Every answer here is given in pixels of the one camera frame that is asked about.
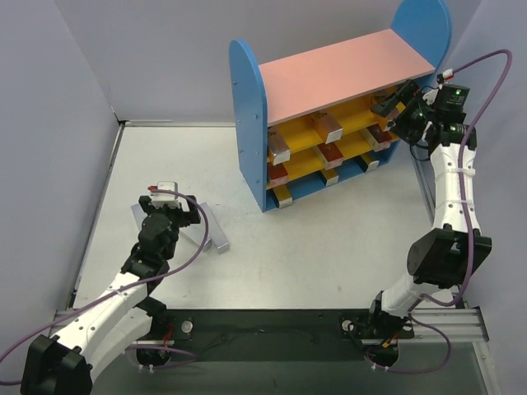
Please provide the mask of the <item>plain silver box diagonal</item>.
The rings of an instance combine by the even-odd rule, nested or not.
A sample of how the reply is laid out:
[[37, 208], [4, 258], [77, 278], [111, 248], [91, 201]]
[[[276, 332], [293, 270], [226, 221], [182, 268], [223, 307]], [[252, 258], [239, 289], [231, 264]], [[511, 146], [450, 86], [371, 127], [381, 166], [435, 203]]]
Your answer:
[[200, 206], [204, 210], [208, 218], [210, 239], [212, 240], [219, 254], [225, 253], [230, 249], [230, 244], [226, 237], [226, 234], [220, 227], [219, 222], [213, 215], [209, 205], [206, 202], [202, 202]]

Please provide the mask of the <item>red 3d toothpaste box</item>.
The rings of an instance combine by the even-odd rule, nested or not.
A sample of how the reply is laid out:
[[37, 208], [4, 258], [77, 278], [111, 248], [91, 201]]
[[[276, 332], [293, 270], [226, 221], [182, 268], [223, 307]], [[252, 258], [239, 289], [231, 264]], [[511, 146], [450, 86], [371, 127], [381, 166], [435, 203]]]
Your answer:
[[286, 184], [289, 180], [289, 175], [283, 164], [273, 165], [267, 163], [268, 183], [271, 188]]
[[388, 149], [392, 142], [392, 137], [386, 131], [380, 129], [378, 124], [371, 125], [361, 131], [363, 138], [375, 152]]
[[343, 153], [334, 143], [319, 144], [315, 153], [322, 160], [325, 170], [335, 169], [344, 161]]

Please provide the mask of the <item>silver RO box table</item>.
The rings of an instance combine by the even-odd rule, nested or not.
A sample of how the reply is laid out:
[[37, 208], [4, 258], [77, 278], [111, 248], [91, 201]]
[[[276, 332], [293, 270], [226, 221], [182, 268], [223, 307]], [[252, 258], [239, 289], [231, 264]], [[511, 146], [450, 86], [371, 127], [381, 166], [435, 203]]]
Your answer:
[[358, 156], [357, 162], [364, 173], [374, 171], [379, 166], [379, 161], [369, 154], [362, 154]]

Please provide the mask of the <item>orange white RO toothpaste box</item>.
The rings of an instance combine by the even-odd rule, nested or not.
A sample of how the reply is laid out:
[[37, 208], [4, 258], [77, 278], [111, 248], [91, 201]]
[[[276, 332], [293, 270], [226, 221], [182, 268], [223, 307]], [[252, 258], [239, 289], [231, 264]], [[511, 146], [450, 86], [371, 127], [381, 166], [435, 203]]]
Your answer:
[[343, 135], [343, 127], [330, 113], [314, 113], [310, 123], [324, 144], [336, 142]]

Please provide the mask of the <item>silver RO toothpaste box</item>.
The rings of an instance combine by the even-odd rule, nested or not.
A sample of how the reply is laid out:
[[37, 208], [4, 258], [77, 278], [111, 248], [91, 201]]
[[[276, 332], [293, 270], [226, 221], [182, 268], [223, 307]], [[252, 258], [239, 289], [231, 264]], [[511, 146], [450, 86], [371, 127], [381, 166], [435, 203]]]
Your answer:
[[338, 172], [335, 169], [321, 170], [321, 174], [326, 187], [336, 184], [339, 180]]

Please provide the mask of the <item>black toothpaste box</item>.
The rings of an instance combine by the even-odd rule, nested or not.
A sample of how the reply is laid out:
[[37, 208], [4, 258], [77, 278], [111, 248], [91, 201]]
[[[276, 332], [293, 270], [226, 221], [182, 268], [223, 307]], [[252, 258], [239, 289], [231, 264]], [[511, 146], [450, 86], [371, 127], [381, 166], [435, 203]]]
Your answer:
[[277, 201], [277, 207], [282, 209], [293, 203], [293, 197], [289, 188], [283, 184], [273, 188], [273, 194]]

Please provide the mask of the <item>red 3D toothpaste box top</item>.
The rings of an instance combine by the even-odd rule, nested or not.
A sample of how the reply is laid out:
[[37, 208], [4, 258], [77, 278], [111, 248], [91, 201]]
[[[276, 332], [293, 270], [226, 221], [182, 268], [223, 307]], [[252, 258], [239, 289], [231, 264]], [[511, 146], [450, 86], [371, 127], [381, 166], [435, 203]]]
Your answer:
[[283, 164], [273, 165], [267, 163], [268, 183], [271, 188], [286, 184], [289, 180], [289, 175]]

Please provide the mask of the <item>plain silver box horizontal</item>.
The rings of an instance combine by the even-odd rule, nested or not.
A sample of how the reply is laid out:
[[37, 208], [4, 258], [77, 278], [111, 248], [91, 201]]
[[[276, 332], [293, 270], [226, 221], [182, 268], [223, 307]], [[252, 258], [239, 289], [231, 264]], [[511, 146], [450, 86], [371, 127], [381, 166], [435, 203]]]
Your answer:
[[[190, 243], [194, 244], [195, 246], [199, 247], [203, 241], [203, 232], [201, 230], [194, 230], [190, 228], [185, 228], [180, 231], [180, 234], [188, 240]], [[212, 246], [212, 240], [208, 236], [205, 240], [205, 244], [203, 246], [203, 251], [207, 251]]]

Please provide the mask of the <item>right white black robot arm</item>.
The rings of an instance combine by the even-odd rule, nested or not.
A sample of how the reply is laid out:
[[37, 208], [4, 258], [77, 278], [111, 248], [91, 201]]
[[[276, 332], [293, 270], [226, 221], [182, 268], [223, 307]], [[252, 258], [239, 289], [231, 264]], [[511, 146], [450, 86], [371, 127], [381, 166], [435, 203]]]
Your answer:
[[379, 338], [400, 332], [423, 300], [453, 286], [466, 287], [492, 250], [492, 240], [482, 234], [475, 212], [477, 136], [464, 122], [468, 94], [469, 88], [449, 84], [423, 92], [414, 80], [407, 80], [371, 108], [386, 116], [403, 105], [389, 130], [409, 146], [425, 142], [436, 194], [432, 228], [408, 251], [406, 274], [381, 291], [366, 313], [367, 330]]

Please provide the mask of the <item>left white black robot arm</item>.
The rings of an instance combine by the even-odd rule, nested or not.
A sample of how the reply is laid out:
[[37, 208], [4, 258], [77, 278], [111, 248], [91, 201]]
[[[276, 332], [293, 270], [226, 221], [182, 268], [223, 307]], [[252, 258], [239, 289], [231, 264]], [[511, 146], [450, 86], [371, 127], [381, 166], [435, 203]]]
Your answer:
[[167, 317], [159, 312], [164, 305], [150, 295], [173, 274], [169, 261], [180, 229], [208, 219], [194, 196], [169, 190], [154, 189], [140, 197], [139, 205], [146, 216], [124, 265], [97, 300], [71, 315], [69, 324], [30, 344], [21, 393], [88, 394], [100, 373], [138, 338], [166, 331]]

